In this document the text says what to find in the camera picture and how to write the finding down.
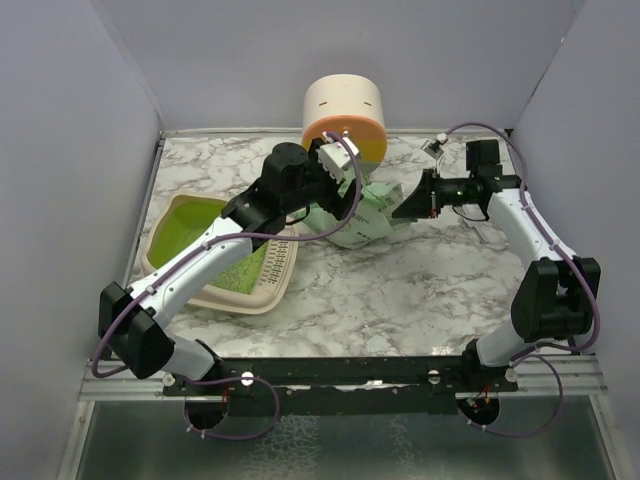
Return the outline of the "green cat litter bag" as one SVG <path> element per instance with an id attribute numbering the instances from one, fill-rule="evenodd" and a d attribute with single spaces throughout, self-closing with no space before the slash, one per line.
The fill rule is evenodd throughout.
<path id="1" fill-rule="evenodd" d="M 403 200 L 400 183 L 364 184 L 362 198 L 354 217 L 345 227 L 327 239 L 339 247 L 356 249 L 408 228 L 412 223 L 410 219 L 392 217 L 392 213 Z"/>

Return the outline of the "grey plastic bag clip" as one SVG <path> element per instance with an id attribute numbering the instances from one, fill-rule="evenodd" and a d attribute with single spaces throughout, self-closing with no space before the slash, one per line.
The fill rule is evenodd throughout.
<path id="1" fill-rule="evenodd" d="M 484 218 L 474 218 L 473 215 L 462 209 L 460 213 L 462 221 L 472 229 L 482 243 L 491 243 L 491 223 Z"/>

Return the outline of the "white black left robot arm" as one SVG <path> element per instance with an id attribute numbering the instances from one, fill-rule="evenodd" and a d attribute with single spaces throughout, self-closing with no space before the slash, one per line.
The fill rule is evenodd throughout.
<path id="1" fill-rule="evenodd" d="M 206 395 L 220 385 L 220 357 L 201 341 L 171 336 L 166 327 L 204 286 L 269 241 L 293 241 L 282 233 L 288 215 L 313 204 L 344 227 L 361 197 L 361 173 L 339 191 L 347 168 L 361 158 L 351 139 L 325 132 L 310 147 L 277 144 L 263 161 L 260 176 L 232 198 L 222 213 L 188 247 L 164 266 L 122 287 L 113 282 L 100 294 L 94 357 L 110 349 L 138 379 L 157 372 L 183 377 Z"/>

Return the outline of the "green cat litter pellets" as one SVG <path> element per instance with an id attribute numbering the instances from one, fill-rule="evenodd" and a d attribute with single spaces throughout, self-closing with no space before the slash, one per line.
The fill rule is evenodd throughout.
<path id="1" fill-rule="evenodd" d="M 250 294 L 260 276 L 266 253 L 267 245 L 263 245 L 221 273 L 210 285 L 233 293 Z"/>

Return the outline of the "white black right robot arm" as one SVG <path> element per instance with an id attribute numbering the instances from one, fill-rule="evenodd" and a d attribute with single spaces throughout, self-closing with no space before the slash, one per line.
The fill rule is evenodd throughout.
<path id="1" fill-rule="evenodd" d="M 578 256 L 539 217 L 519 176 L 506 175 L 496 140 L 466 145 L 466 178 L 423 171 L 416 189 L 393 211 L 396 219 L 436 218 L 445 207 L 477 206 L 501 228 L 525 275 L 511 303 L 510 318 L 467 344 L 459 378 L 481 391 L 509 363 L 538 347 L 566 349 L 566 340 L 596 333 L 594 303 L 601 276 L 598 262 Z"/>

